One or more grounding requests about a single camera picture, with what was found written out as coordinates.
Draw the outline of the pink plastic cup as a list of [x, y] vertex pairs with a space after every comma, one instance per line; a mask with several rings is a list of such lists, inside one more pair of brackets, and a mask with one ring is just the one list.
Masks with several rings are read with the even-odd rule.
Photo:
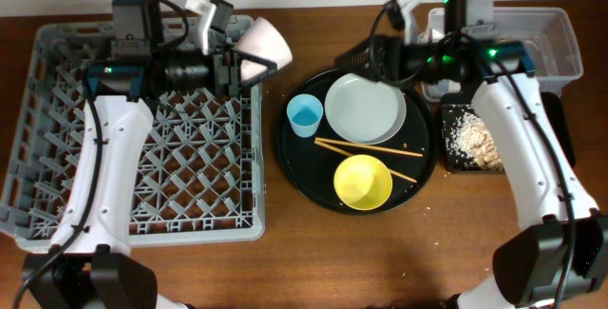
[[281, 33], [268, 20], [258, 17], [236, 43], [234, 50], [242, 50], [277, 63], [277, 70], [293, 61], [293, 54]]

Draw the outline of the light blue plastic cup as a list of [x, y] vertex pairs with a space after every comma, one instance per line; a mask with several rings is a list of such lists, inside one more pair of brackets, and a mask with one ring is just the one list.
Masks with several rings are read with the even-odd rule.
[[324, 107], [315, 96], [298, 94], [289, 101], [286, 114], [293, 132], [300, 138], [309, 138], [320, 125]]

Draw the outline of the food scraps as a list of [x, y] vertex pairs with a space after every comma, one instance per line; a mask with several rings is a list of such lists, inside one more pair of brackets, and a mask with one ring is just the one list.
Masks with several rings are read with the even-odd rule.
[[449, 163], [458, 171], [502, 172], [503, 161], [483, 120], [471, 112], [457, 114], [446, 132]]

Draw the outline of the yellow plastic bowl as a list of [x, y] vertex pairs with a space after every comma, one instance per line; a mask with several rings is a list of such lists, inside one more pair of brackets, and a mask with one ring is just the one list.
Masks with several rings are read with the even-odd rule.
[[370, 155], [354, 155], [335, 170], [333, 187], [347, 207], [358, 211], [380, 208], [390, 197], [393, 180], [389, 169]]

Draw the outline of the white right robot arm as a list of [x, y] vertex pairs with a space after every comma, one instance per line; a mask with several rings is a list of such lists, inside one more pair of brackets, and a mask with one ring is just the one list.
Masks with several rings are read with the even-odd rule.
[[573, 171], [543, 107], [523, 46], [452, 32], [406, 45], [371, 35], [338, 68], [407, 88], [451, 79], [483, 120], [503, 161], [520, 233], [492, 257], [492, 273], [450, 308], [553, 308], [607, 279], [607, 216]]

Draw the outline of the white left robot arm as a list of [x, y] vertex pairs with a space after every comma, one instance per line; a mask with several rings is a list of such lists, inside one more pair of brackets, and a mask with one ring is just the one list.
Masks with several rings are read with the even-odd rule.
[[85, 135], [66, 212], [45, 254], [27, 255], [19, 307], [31, 293], [43, 308], [176, 308], [155, 273], [133, 260], [128, 222], [143, 145], [161, 96], [207, 87], [239, 95], [284, 68], [246, 48], [198, 50], [94, 62], [85, 72]]

